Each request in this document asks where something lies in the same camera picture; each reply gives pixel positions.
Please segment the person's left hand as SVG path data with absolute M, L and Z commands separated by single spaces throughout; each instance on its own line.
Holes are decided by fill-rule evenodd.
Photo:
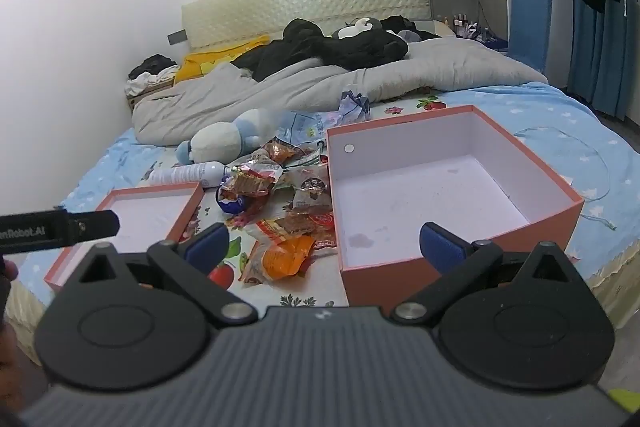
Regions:
M 16 264 L 11 260 L 0 258 L 0 283 L 2 288 L 11 286 L 11 283 L 17 278 L 18 269 Z

